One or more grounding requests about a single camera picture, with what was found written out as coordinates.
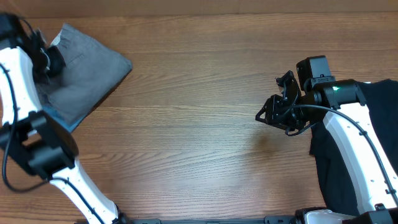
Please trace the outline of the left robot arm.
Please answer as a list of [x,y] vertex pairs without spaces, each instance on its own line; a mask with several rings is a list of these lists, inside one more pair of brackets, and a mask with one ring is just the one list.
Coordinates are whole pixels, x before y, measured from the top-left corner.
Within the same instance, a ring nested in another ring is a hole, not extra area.
[[[70,132],[43,110],[35,81],[58,75],[65,61],[58,48],[46,47],[39,30],[26,34],[24,21],[15,14],[1,13],[3,182],[18,193],[52,184],[75,204],[88,223],[125,223],[118,206],[85,172]],[[7,179],[8,158],[42,182],[25,189],[13,187]]]

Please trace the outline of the grey shorts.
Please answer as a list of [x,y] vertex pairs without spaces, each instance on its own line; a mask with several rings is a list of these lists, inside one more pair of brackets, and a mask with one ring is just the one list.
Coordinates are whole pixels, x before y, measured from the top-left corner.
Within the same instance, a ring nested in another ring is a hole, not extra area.
[[65,60],[62,72],[36,86],[66,122],[89,114],[132,70],[132,62],[96,39],[64,23],[53,39]]

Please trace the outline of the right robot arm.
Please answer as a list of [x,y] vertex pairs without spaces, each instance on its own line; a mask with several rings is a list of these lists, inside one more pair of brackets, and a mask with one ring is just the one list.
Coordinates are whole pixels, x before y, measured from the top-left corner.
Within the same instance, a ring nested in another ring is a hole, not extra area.
[[302,208],[289,223],[397,222],[397,83],[337,80],[325,56],[300,61],[256,120],[288,136],[311,130],[324,207]]

